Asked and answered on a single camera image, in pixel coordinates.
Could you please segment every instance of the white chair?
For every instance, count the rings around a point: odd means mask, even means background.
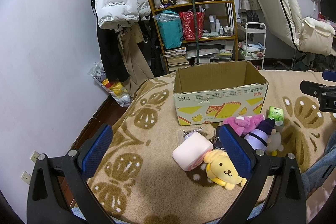
[[[314,18],[302,18],[297,0],[258,0],[268,29],[300,52],[336,56],[332,49],[335,30]]]

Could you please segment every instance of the blue gripper pad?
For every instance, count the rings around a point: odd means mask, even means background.
[[[322,72],[322,78],[327,81],[336,82],[336,72],[325,70],[324,72]]]
[[[238,175],[249,180],[255,165],[251,145],[239,137],[229,124],[220,127],[219,140],[236,168]]]
[[[112,142],[112,127],[103,124],[95,135],[86,140],[79,149],[78,167],[84,180],[94,176],[100,161]]]

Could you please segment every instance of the open cardboard box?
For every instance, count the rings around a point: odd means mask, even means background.
[[[267,88],[265,77],[248,61],[178,69],[173,92],[178,122],[188,126],[260,114]]]

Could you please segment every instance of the bed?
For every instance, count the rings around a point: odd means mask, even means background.
[[[308,80],[332,85],[318,72],[261,71],[269,81],[262,113],[285,110],[283,152],[293,152],[302,172],[318,160],[336,129],[334,114],[318,110],[317,99],[300,92]],[[126,113],[113,125],[113,142],[89,186],[104,209],[129,223],[201,224],[220,218],[241,187],[225,190],[206,177],[205,166],[184,172],[173,160],[181,129],[172,98],[174,74],[148,80]],[[216,124],[203,124],[210,138]],[[269,177],[259,197],[268,193]]]

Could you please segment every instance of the yellow plush toy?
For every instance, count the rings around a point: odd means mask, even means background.
[[[223,150],[212,150],[203,158],[207,163],[207,176],[213,182],[232,190],[236,184],[241,183],[243,187],[247,180],[238,175],[233,163],[227,153]]]

